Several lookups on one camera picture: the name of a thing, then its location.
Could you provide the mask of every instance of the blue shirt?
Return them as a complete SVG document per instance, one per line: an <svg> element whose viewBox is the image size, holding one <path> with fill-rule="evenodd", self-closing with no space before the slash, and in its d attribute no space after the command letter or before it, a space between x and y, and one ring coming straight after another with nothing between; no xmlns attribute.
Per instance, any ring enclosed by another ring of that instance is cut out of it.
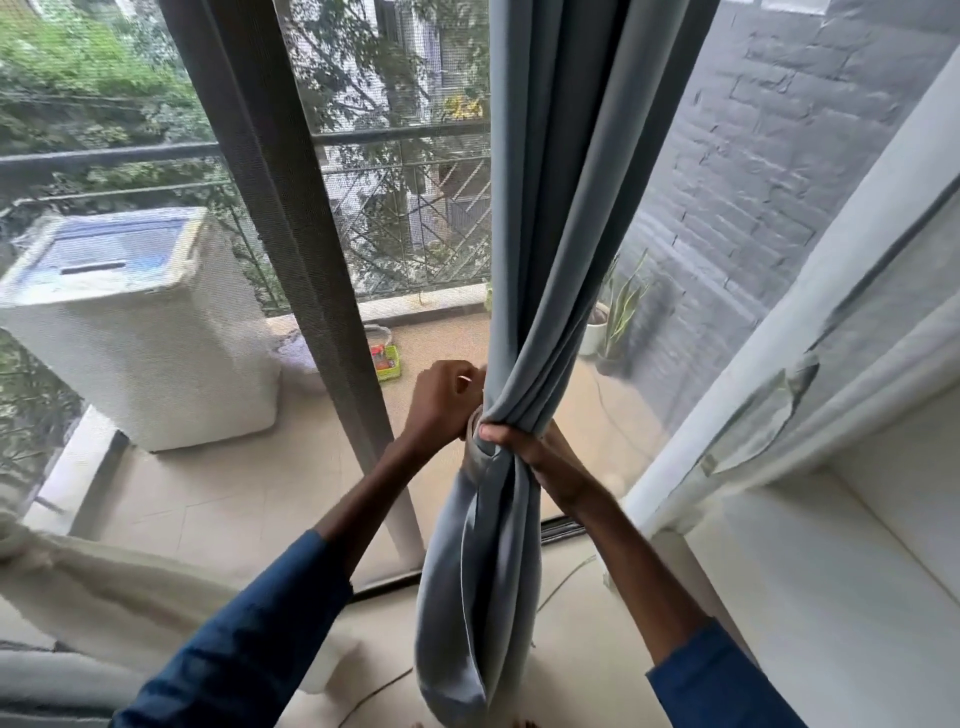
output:
<svg viewBox="0 0 960 728"><path fill-rule="evenodd" d="M300 536L200 628L114 728L271 728L351 595L340 559ZM674 728L804 728L716 622L648 674Z"/></svg>

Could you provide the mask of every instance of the blue curtain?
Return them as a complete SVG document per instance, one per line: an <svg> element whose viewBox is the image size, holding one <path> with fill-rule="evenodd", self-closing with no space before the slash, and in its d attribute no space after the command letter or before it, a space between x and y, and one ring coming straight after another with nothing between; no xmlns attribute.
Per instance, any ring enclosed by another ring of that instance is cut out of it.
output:
<svg viewBox="0 0 960 728"><path fill-rule="evenodd" d="M636 211L716 0L491 0L493 311L484 418L542 432ZM468 437L427 550L415 647L444 725L519 684L540 490Z"/></svg>

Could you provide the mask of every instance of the balcony railing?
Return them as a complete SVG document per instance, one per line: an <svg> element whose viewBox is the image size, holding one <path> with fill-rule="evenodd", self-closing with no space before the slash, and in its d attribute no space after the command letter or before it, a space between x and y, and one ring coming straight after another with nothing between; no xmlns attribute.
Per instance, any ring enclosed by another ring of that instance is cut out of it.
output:
<svg viewBox="0 0 960 728"><path fill-rule="evenodd" d="M325 133L314 140L358 300L487 279L485 123ZM28 244L23 233L44 214L207 206L265 314L289 311L215 142L0 158L0 194L10 200L0 210L0 273ZM0 504L22 508L30 502L82 406L0 331Z"/></svg>

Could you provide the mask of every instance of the machine lid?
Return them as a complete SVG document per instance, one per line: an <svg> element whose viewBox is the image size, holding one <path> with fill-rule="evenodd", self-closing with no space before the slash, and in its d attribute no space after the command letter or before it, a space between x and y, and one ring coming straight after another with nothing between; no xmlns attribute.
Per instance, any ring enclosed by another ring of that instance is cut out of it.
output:
<svg viewBox="0 0 960 728"><path fill-rule="evenodd" d="M203 207L165 207L41 222L36 240L0 283L2 305L100 298L177 285Z"/></svg>

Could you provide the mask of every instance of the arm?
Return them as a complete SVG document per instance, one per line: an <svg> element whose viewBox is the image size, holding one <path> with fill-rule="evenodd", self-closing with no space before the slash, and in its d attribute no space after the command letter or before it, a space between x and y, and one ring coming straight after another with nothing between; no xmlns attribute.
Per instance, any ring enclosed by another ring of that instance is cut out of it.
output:
<svg viewBox="0 0 960 728"><path fill-rule="evenodd" d="M268 728L352 596L348 578L396 497L483 400L484 372L440 361L420 373L401 435L313 529L204 624L116 728Z"/></svg>
<svg viewBox="0 0 960 728"><path fill-rule="evenodd" d="M542 439L505 425L481 425L479 434L522 458L557 505L586 529L650 650L648 677L674 726L803 728L587 472L555 423Z"/></svg>

